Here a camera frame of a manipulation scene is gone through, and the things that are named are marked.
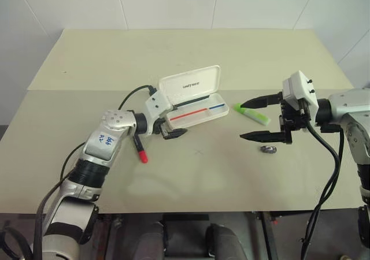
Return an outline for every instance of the white table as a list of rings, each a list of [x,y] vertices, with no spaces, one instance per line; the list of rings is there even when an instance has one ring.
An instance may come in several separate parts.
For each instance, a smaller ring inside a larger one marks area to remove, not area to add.
[[[305,52],[294,50],[299,47]],[[128,90],[212,64],[221,66],[219,93],[229,105],[277,93],[298,66],[319,97],[351,87],[310,31],[65,31],[0,142],[0,212],[34,213],[66,155]],[[140,111],[146,98],[135,94],[126,109]],[[276,154],[259,152],[259,143],[239,134],[279,130],[279,107],[260,111],[272,119],[268,127],[231,110],[178,139],[143,138],[146,165],[128,139],[107,175],[101,212],[312,209],[334,167],[331,156],[305,132],[293,133],[293,145],[276,144]],[[339,136],[324,137],[338,148]],[[346,144],[337,188],[324,208],[361,205],[359,185]]]

